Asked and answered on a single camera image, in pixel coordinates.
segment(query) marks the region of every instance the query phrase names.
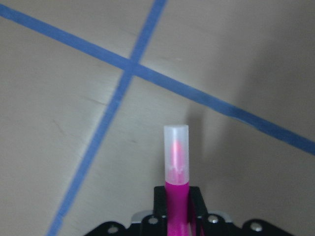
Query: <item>pen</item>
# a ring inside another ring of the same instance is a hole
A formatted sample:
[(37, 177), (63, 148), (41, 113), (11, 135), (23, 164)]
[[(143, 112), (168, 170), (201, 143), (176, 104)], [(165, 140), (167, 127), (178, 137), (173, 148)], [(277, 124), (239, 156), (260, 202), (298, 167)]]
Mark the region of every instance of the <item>pen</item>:
[(188, 236), (188, 125), (164, 127), (167, 235)]

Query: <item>metal screw head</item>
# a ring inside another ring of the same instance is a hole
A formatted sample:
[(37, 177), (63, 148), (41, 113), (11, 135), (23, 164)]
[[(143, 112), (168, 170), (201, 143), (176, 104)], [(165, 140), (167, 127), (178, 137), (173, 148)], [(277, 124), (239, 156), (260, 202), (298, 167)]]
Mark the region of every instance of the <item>metal screw head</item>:
[(115, 233), (118, 232), (118, 228), (117, 228), (116, 226), (112, 225), (112, 226), (107, 230), (107, 232), (108, 232), (109, 234), (115, 234)]
[(155, 217), (151, 217), (149, 220), (148, 220), (149, 224), (151, 225), (155, 225), (158, 223), (158, 219), (155, 218)]
[(219, 219), (215, 215), (209, 215), (208, 216), (208, 221), (210, 223), (216, 224), (216, 223), (218, 223)]
[(262, 225), (257, 223), (257, 222), (252, 222), (251, 223), (251, 229), (256, 231), (256, 232), (260, 232), (260, 231), (262, 231)]

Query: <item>translucent cap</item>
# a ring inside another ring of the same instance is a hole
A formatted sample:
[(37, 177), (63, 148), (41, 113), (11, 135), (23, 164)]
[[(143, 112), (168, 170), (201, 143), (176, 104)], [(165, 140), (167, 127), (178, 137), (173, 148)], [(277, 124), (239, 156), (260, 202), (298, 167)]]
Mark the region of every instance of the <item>translucent cap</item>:
[(183, 185), (189, 181), (188, 125), (164, 126), (165, 181)]

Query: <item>blue line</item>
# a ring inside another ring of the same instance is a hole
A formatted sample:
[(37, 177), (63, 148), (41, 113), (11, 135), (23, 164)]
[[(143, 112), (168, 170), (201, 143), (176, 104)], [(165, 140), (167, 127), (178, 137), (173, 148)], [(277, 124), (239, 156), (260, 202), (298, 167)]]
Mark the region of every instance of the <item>blue line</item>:
[(206, 94), (193, 87), (185, 85), (170, 77), (162, 75), (142, 65), (138, 65), (134, 71), (139, 76), (155, 85), (161, 86), (178, 95), (188, 98), (194, 102), (205, 105), (216, 112), (225, 116), (235, 118), (245, 124), (248, 124), (261, 132), (268, 134), (276, 139), (286, 142), (296, 148), (315, 155), (315, 142), (284, 129), (276, 124), (266, 121), (258, 116), (246, 112), (216, 97)]
[(155, 26), (160, 18), (162, 10), (165, 6), (165, 0), (156, 0), (152, 6), (152, 9), (147, 17), (147, 20), (141, 30), (141, 33), (138, 37), (138, 40), (135, 44), (134, 49), (132, 50), (131, 59), (132, 59), (132, 67), (127, 68), (122, 77), (120, 78), (120, 82), (118, 87), (116, 88), (115, 94), (113, 95), (103, 117), (101, 119), (100, 124), (98, 125), (96, 132), (90, 142), (90, 145), (80, 163), (80, 166), (68, 188), (64, 199), (62, 201), (61, 206), (59, 207), (57, 214), (47, 232), (47, 236), (56, 236), (62, 227), (63, 218), (69, 212), (75, 197), (88, 173), (89, 168), (99, 150), (99, 147), (106, 135), (106, 132), (117, 112), (119, 106), (123, 100), (123, 97), (131, 83), (131, 79), (133, 77), (133, 70), (140, 61), (143, 53), (145, 52), (149, 40), (154, 32)]
[(51, 26), (45, 22), (37, 20), (19, 11), (13, 10), (2, 4), (0, 4), (0, 16), (30, 28), (47, 37), (55, 39), (65, 45), (75, 48), (122, 70), (130, 67), (130, 61), (122, 56), (119, 56), (111, 51), (108, 51), (107, 49), (99, 47), (73, 34), (65, 32), (59, 28)]

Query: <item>beige surface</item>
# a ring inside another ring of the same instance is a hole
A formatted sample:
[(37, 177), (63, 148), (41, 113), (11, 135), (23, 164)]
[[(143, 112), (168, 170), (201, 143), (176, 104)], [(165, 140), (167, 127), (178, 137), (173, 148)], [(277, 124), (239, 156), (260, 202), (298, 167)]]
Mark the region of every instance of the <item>beige surface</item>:
[[(129, 57), (152, 1), (0, 3)], [(142, 64), (315, 141), (312, 1), (170, 0)], [(44, 235), (121, 70), (0, 18), (1, 235)], [(126, 226), (163, 184), (163, 125), (190, 126), (191, 184), (237, 225), (315, 231), (315, 159), (135, 78), (59, 235)]]

